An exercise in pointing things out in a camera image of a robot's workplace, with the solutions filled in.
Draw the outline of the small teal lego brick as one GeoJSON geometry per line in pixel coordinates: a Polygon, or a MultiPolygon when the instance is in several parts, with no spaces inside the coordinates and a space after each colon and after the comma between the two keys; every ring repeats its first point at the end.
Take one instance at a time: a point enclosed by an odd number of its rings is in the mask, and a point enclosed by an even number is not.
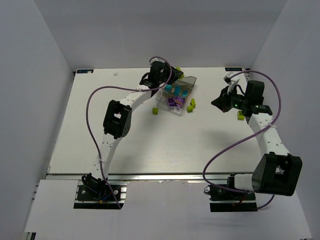
{"type": "Polygon", "coordinates": [[[181,93],[181,96],[184,97],[184,98],[187,98],[187,97],[188,97],[188,92],[184,90],[184,91],[181,93]]]}

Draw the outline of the purple 2x4 lego plate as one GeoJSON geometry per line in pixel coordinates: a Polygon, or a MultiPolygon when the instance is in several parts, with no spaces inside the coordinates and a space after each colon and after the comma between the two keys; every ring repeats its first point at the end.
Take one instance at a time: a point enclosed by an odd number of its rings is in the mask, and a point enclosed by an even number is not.
{"type": "Polygon", "coordinates": [[[184,97],[176,96],[175,102],[179,105],[184,105],[186,102],[186,99],[184,97]]]}

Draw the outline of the purple curved lego piece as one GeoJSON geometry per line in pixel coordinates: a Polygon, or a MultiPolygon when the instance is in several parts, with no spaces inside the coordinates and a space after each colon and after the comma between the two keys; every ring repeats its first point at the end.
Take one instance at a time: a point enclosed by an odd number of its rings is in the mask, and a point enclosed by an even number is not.
{"type": "Polygon", "coordinates": [[[169,107],[175,107],[175,101],[172,97],[167,99],[167,103],[169,107]]]}

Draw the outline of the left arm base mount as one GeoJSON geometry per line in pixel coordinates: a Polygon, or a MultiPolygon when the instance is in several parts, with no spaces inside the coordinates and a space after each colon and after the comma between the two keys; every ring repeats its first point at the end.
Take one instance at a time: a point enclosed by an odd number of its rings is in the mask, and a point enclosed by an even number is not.
{"type": "Polygon", "coordinates": [[[102,183],[100,186],[85,184],[84,181],[78,184],[76,189],[73,208],[82,210],[120,210],[126,198],[126,186],[120,184],[109,186],[102,183]]]}

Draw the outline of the green sloped lego piece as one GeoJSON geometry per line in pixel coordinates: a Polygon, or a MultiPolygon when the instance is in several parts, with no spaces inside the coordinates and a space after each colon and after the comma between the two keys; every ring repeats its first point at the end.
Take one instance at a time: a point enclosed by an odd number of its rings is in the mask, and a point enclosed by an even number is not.
{"type": "Polygon", "coordinates": [[[237,112],[237,119],[239,121],[244,121],[245,120],[245,116],[243,115],[242,111],[238,111],[237,112]]]}

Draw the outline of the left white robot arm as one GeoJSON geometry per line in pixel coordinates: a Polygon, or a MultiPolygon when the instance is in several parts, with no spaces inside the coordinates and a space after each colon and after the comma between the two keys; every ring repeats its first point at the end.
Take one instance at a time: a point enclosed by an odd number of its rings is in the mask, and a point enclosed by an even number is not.
{"type": "Polygon", "coordinates": [[[180,68],[173,67],[166,61],[155,60],[150,64],[149,72],[142,76],[137,88],[102,86],[89,95],[85,108],[85,121],[97,149],[97,158],[93,170],[82,176],[81,180],[94,199],[101,201],[105,195],[111,194],[116,201],[118,200],[108,183],[109,168],[120,141],[129,133],[133,111],[160,89],[164,89],[166,85],[171,85],[182,79],[183,76],[184,73],[180,68]],[[94,94],[103,89],[124,90],[129,91],[130,94],[121,100],[111,100],[109,102],[102,124],[103,140],[101,146],[99,146],[90,127],[89,107],[94,94]]]}

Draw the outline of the round teal lego piece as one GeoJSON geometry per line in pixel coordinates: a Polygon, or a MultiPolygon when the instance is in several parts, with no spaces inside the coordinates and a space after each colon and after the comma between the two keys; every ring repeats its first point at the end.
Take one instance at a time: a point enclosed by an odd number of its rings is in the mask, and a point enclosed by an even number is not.
{"type": "Polygon", "coordinates": [[[166,84],[163,89],[168,93],[170,93],[172,91],[172,88],[173,88],[172,85],[166,84]]]}

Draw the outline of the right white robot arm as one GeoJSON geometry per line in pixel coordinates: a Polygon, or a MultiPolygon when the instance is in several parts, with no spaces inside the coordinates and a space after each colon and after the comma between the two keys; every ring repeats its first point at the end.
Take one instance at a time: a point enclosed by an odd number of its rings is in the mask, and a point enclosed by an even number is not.
{"type": "Polygon", "coordinates": [[[242,112],[254,132],[261,152],[261,160],[253,173],[237,173],[232,176],[230,192],[292,196],[303,166],[298,156],[285,147],[274,127],[272,110],[264,105],[265,84],[250,80],[244,94],[237,93],[238,82],[227,79],[228,86],[211,104],[222,112],[237,109],[242,112]]]}

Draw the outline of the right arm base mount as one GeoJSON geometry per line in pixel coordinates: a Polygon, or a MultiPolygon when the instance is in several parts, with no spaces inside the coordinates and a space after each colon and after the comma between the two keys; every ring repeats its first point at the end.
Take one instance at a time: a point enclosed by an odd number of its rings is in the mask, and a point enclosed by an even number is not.
{"type": "Polygon", "coordinates": [[[203,190],[209,196],[211,213],[257,212],[254,193],[237,193],[208,185],[203,190]]]}

